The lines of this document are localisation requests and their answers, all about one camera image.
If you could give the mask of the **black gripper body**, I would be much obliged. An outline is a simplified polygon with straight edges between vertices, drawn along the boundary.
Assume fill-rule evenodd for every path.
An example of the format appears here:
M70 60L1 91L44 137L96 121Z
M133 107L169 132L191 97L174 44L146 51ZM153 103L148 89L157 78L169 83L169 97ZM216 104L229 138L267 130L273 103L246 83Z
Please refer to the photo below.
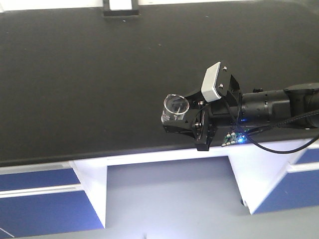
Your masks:
M238 118L242 92L228 66L220 66L216 89L221 99L208 103L203 98L203 106L195 115L193 126L198 151L208 151L217 130L234 126Z

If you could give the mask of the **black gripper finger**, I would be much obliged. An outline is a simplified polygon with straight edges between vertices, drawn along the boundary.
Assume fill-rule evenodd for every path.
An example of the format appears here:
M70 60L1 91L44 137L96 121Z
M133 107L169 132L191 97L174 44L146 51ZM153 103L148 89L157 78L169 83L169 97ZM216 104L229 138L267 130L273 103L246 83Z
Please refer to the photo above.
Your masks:
M178 133L187 136L194 136L194 120L167 120L163 122L163 127L167 133Z
M188 101L192 101L192 102L203 101L203 95L200 88L185 94L183 97L187 99Z

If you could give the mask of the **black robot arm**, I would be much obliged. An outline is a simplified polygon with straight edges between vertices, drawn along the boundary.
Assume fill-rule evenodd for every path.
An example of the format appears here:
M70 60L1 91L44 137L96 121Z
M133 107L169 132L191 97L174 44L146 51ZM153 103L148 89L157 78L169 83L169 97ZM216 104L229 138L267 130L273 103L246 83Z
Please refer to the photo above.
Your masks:
M273 128L312 129L319 125L319 85L305 83L282 90L242 93L227 65L206 70L198 91L169 94L161 122L166 132L190 136L207 151L219 128L228 127L222 146L252 142L252 136Z

